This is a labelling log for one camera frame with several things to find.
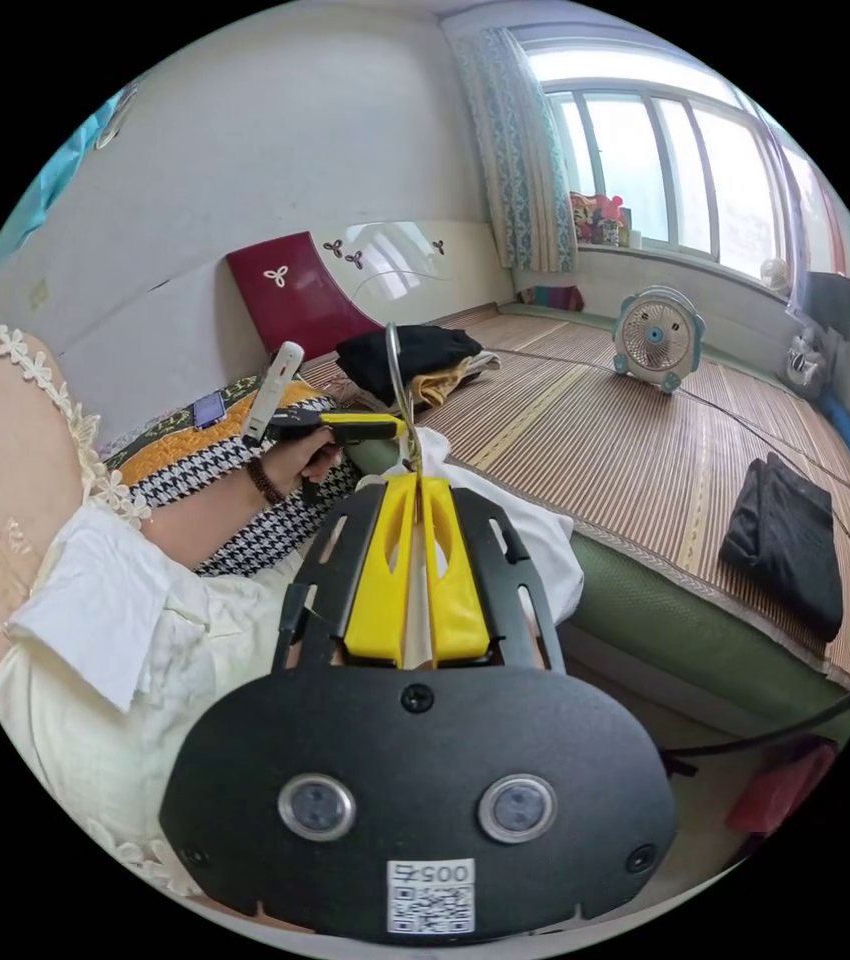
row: yellow cloth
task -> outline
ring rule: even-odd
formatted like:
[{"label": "yellow cloth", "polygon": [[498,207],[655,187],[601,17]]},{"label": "yellow cloth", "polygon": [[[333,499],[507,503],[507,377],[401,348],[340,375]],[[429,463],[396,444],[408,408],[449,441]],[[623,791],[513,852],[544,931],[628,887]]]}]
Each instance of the yellow cloth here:
[{"label": "yellow cloth", "polygon": [[[181,430],[176,430],[174,433],[159,437],[144,449],[139,450],[138,453],[122,464],[122,483],[134,487],[158,470],[163,470],[173,463],[178,463],[193,453],[205,450],[216,443],[221,443],[222,440],[228,440],[230,437],[237,437],[252,402],[255,400],[256,393],[257,391],[253,391],[233,404],[228,408],[224,420],[220,420],[205,430],[196,430],[192,426],[187,426]],[[289,407],[293,403],[301,403],[303,400],[320,396],[322,396],[321,392],[310,387],[307,383],[296,380],[290,383],[285,390],[281,406]]]},{"label": "yellow cloth", "polygon": [[449,394],[465,379],[469,360],[463,360],[458,366],[437,373],[422,373],[409,384],[412,403],[416,406],[427,403],[430,407],[440,407]]}]

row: hand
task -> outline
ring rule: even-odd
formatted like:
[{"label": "hand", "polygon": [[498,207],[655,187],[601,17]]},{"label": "hand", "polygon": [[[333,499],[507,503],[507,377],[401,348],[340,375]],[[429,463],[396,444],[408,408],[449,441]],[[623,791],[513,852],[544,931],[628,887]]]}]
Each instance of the hand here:
[{"label": "hand", "polygon": [[262,454],[262,470],[279,493],[288,496],[303,479],[321,483],[332,467],[341,463],[332,431],[316,430],[302,440],[283,440]]}]

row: qr code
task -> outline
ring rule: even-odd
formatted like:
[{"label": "qr code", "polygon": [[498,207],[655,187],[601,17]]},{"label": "qr code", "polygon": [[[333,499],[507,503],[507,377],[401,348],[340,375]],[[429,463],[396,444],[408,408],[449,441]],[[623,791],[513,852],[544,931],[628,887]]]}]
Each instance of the qr code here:
[{"label": "qr code", "polygon": [[447,936],[474,930],[473,860],[389,861],[389,933]]}]

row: bracelet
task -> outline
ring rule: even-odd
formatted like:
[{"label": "bracelet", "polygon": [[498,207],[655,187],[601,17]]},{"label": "bracelet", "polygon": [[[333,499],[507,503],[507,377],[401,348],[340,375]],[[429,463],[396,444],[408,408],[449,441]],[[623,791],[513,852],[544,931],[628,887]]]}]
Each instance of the bracelet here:
[{"label": "bracelet", "polygon": [[262,468],[261,457],[252,457],[248,463],[245,464],[245,470],[248,475],[252,478],[252,483],[255,484],[255,489],[274,507],[281,503],[285,497],[279,493],[278,487],[272,483],[271,480],[265,475],[265,470]]}]

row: bamboo mat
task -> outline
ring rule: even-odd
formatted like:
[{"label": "bamboo mat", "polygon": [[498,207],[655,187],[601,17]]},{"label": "bamboo mat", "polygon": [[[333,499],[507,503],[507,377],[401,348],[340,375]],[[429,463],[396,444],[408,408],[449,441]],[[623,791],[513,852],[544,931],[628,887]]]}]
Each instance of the bamboo mat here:
[{"label": "bamboo mat", "polygon": [[[573,517],[583,534],[850,686],[850,453],[809,404],[709,361],[666,396],[613,373],[609,332],[581,324],[493,308],[441,323],[502,360],[419,419],[448,438],[456,460]],[[305,375],[318,389],[342,376],[334,357]],[[827,648],[718,559],[748,464],[769,450],[832,495],[845,619]]]}]

